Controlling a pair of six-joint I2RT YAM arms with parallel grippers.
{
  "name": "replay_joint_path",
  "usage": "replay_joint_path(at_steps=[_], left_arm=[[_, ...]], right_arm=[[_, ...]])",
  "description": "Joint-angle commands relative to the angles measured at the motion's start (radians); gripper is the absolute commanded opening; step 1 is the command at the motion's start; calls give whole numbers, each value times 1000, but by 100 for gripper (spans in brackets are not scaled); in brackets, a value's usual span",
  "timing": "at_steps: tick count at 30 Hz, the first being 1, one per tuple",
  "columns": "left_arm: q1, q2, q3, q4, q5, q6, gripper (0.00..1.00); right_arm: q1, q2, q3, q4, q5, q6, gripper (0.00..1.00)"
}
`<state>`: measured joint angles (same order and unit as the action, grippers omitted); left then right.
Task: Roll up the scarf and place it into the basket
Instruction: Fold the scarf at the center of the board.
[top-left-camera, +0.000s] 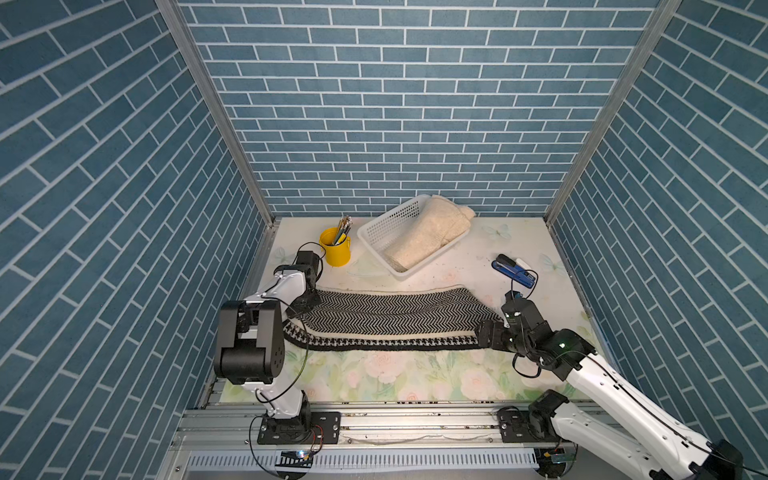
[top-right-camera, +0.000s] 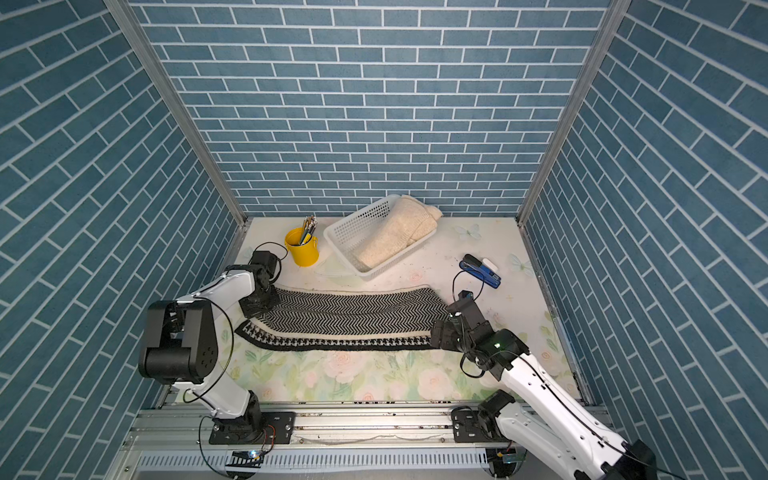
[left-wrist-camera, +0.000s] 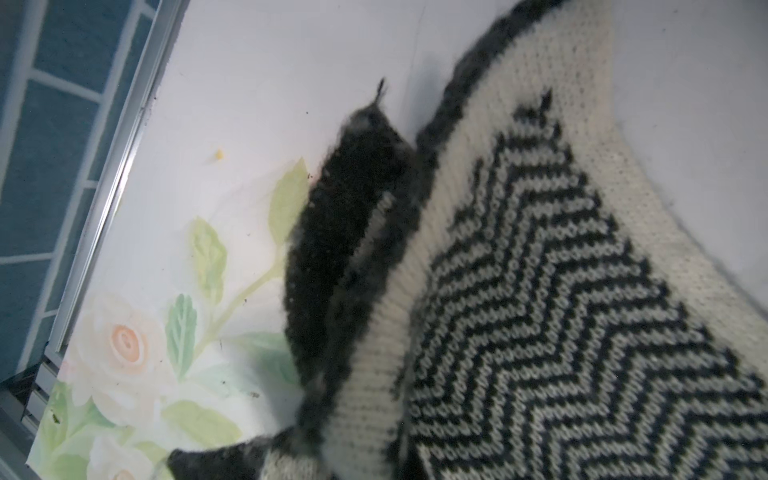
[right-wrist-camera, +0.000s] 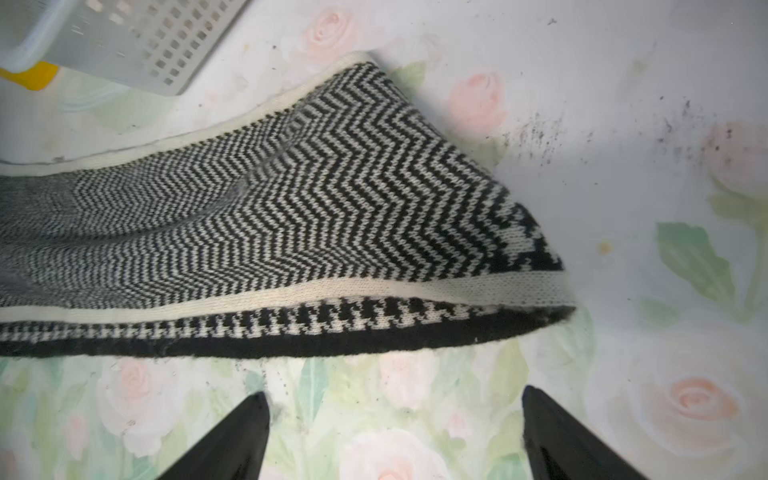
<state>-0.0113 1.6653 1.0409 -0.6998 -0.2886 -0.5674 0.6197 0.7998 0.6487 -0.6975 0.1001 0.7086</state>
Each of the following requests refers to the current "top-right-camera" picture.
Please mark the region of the black white patterned cloth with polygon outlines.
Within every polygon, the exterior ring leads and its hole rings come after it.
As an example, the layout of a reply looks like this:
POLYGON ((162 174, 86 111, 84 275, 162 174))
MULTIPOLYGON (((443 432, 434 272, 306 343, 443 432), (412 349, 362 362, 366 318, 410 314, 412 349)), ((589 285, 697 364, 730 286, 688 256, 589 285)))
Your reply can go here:
POLYGON ((277 290, 270 311, 243 321, 235 333, 272 351, 430 350, 436 325, 450 318, 432 288, 390 292, 277 290))

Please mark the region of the beige knitted scarf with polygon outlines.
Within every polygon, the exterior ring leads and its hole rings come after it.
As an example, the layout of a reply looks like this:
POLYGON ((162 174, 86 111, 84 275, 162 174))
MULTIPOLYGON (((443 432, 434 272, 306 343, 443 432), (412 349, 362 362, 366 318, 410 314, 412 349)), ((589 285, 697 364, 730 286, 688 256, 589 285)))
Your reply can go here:
POLYGON ((373 269, 437 229, 442 212, 403 195, 383 224, 356 251, 356 259, 373 269))

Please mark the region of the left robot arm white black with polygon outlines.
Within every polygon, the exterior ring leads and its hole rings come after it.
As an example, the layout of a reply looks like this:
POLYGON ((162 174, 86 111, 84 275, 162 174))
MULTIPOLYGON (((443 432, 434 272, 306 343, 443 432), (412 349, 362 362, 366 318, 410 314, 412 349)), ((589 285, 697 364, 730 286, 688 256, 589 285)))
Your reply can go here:
POLYGON ((219 365, 215 320, 222 316, 234 338, 230 311, 248 319, 279 303, 274 283, 281 259, 256 250, 245 264, 230 265, 201 289, 175 300, 159 300, 148 307, 138 371, 144 378, 172 385, 185 403, 206 406, 214 432, 233 443, 255 440, 262 432, 257 396, 238 386, 227 365, 219 365))

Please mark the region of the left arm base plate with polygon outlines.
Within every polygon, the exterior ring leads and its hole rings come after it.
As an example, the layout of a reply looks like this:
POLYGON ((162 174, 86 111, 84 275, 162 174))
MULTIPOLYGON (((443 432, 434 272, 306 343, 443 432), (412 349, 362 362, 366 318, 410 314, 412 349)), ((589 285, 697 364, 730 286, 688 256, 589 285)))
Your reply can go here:
POLYGON ((255 422, 249 417, 215 419, 209 436, 211 445, 286 445, 291 441, 296 413, 275 411, 260 413, 255 422))

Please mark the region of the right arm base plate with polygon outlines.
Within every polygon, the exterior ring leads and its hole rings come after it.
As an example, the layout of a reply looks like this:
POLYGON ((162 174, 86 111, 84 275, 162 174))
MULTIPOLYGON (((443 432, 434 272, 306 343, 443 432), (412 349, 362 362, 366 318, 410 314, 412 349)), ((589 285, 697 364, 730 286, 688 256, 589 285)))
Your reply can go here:
POLYGON ((509 442, 484 411, 460 406, 450 412, 450 418, 456 443, 509 442))

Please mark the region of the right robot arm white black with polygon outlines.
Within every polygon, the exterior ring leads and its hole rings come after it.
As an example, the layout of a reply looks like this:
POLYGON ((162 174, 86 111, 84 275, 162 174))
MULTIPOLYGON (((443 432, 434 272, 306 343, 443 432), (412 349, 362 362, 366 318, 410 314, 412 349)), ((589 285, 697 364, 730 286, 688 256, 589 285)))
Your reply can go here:
POLYGON ((448 312, 432 329, 432 345, 460 352, 477 377, 500 385, 478 408, 489 434, 520 445, 562 479, 657 478, 654 452, 627 442, 575 400, 518 336, 491 326, 472 293, 461 292, 448 312))

